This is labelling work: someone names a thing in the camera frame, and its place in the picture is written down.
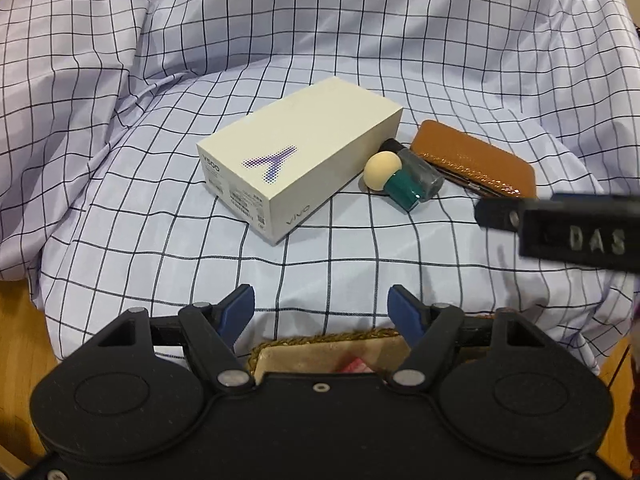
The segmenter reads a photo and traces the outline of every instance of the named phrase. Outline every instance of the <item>wooden surface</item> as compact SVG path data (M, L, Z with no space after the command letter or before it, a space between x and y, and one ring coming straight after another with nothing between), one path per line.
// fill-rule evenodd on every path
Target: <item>wooden surface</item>
M44 453L29 416L31 391L55 365L26 282L0 282L0 446L27 463Z
M600 377L605 381L605 384L611 384L614 414L609 431L607 431L598 454L623 478L631 476L629 469L631 455L626 450L625 441L625 417L629 411L629 397L631 396L633 382L631 378L631 355L627 348L628 341L623 339L614 348L613 353L605 362L600 373Z
M624 340L602 369L609 384L616 412L600 448L600 456L628 478L630 456L626 452L624 417L631 392L630 358ZM24 282L0 282L0 463L6 462L2 447L18 459L33 463L44 450L29 417L33 387L56 365L51 352L44 316L30 303ZM19 468L20 462L14 462Z

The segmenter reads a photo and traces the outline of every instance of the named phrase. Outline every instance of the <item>orange leather wallet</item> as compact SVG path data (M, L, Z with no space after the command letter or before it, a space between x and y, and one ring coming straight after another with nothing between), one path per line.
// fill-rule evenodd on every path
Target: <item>orange leather wallet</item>
M424 121L411 150L446 179L480 195L536 197L536 176L529 164L446 124Z

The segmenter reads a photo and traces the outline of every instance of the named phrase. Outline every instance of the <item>checkered fabric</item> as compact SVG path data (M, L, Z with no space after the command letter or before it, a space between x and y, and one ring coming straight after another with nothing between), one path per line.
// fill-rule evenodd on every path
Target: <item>checkered fabric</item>
M623 0L0 0L0 272L64 357L131 306L254 286L236 345L388 326L386 292L510 306L597 368L633 279L525 260L450 182L410 214L349 183L277 246L205 185L196 142L331 75L535 168L538 194L638 193L640 60ZM166 355L180 357L177 350Z

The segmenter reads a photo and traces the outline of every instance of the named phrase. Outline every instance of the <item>screw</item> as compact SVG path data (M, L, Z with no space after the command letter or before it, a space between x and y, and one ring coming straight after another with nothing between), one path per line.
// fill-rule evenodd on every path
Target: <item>screw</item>
M52 469L47 473L47 480L68 480L68 478L62 471Z
M329 386L327 383L316 383L316 384L314 384L314 391L318 392L319 394L325 394L330 389L331 389L331 386Z
M511 225L516 228L520 225L520 217L518 216L517 211L511 211L509 213L509 221L511 222Z
M398 370L393 375L394 382L401 386L418 386L422 384L425 379L426 377L420 370L411 370L411 368Z
M244 386L251 380L251 376L244 370L225 370L218 374L218 382L227 388Z

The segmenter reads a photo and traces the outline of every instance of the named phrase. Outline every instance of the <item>phone box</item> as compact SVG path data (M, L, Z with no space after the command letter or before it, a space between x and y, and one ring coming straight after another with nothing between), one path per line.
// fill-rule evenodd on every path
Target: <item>phone box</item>
M198 153L212 192L275 243L362 171L401 114L331 77L201 140Z

